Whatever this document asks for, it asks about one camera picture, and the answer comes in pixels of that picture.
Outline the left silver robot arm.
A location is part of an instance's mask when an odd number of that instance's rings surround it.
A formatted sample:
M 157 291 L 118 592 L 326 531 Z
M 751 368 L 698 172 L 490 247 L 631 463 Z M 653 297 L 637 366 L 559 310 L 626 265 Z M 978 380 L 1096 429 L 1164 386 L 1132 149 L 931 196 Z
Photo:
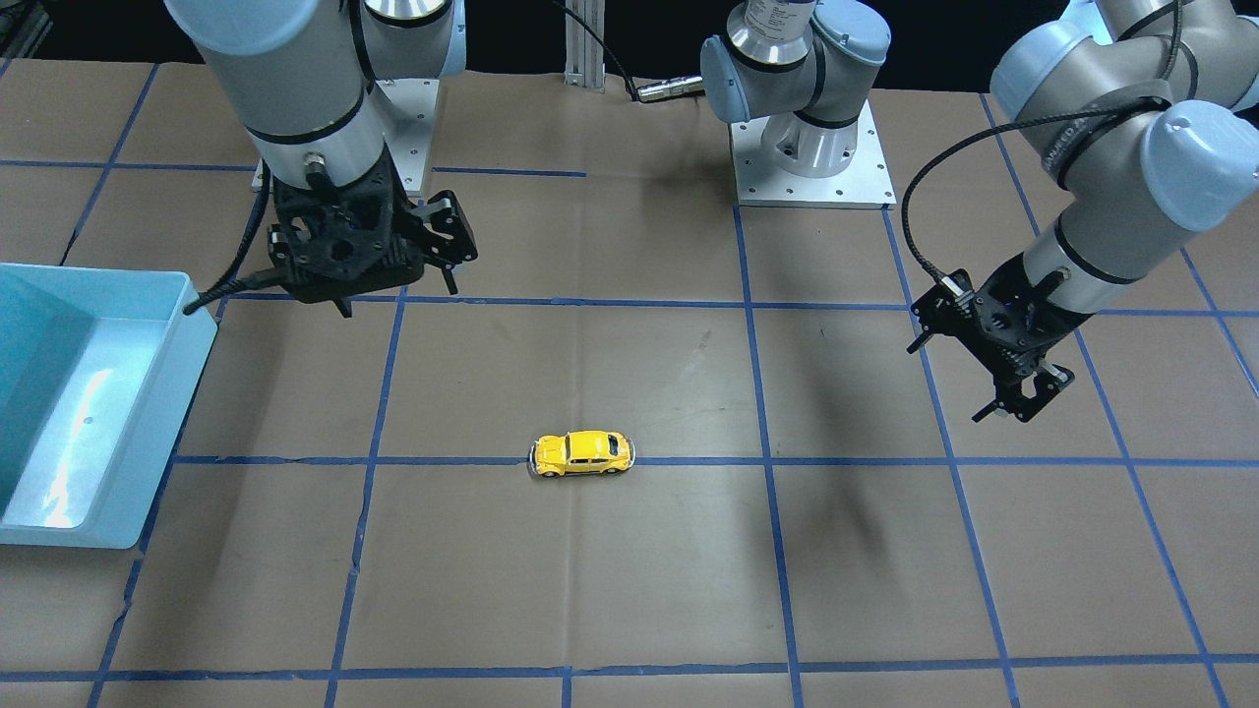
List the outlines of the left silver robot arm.
M 700 52 L 713 112 L 767 118 L 760 149 L 805 178 L 847 166 L 888 58 L 888 21 L 859 1 L 747 1 Z M 922 336 L 954 338 L 990 370 L 976 413 L 1029 421 L 1074 380 L 1047 351 L 1256 189 L 1256 19 L 1229 1 L 1073 1 L 990 76 L 1008 122 L 946 149 L 1021 134 L 1073 202 L 1021 254 L 972 283 L 906 247 L 932 287 Z

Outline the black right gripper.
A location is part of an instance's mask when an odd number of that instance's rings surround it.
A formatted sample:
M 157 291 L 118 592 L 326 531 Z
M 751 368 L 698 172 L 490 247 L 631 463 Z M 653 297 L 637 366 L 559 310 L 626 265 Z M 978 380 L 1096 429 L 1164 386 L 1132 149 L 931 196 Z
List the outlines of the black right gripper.
M 402 287 L 441 271 L 447 292 L 458 295 L 454 273 L 478 260 L 473 231 L 454 191 L 423 205 L 405 198 L 390 152 L 359 179 L 334 185 L 325 168 L 310 163 L 306 184 L 274 179 L 269 260 L 286 273 L 282 288 L 306 304 L 332 302 L 351 317 L 351 297 Z

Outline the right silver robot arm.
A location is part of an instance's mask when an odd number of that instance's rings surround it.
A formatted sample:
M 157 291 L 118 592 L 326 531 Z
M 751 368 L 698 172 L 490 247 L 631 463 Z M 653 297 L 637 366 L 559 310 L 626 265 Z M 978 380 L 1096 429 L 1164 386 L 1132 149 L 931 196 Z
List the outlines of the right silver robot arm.
M 269 268 L 235 261 L 185 307 L 283 288 L 350 317 L 360 294 L 410 285 L 427 267 L 457 294 L 477 260 L 454 191 L 419 197 L 437 81 L 466 67 L 462 1 L 170 1 L 261 152 Z

